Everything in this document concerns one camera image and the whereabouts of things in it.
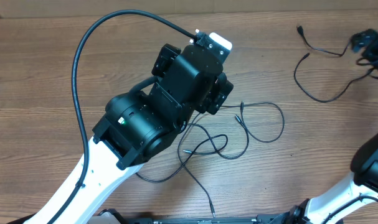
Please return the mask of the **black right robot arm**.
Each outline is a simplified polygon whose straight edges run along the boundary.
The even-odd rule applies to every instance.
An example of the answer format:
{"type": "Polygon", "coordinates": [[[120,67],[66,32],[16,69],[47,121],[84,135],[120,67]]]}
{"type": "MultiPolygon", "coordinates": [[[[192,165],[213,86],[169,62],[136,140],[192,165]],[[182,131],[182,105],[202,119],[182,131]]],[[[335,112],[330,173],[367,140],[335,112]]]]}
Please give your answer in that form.
{"type": "MultiPolygon", "coordinates": [[[[353,34],[346,47],[361,53],[356,65],[369,67],[365,77],[378,71],[378,31],[367,29],[353,34]]],[[[264,222],[342,223],[345,216],[373,202],[378,203],[378,133],[357,150],[350,172],[337,184],[264,222]]]]}

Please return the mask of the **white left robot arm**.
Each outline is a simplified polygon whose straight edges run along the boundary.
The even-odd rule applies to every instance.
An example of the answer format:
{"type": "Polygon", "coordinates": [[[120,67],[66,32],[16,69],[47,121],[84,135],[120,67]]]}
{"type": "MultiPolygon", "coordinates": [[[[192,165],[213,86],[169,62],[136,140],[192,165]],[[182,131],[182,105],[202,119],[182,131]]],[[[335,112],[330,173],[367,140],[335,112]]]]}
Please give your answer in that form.
{"type": "Polygon", "coordinates": [[[215,114],[232,91],[223,64],[231,44],[164,45],[150,78],[113,97],[93,128],[88,155],[21,223],[86,223],[126,179],[168,148],[193,112],[215,114]]]}

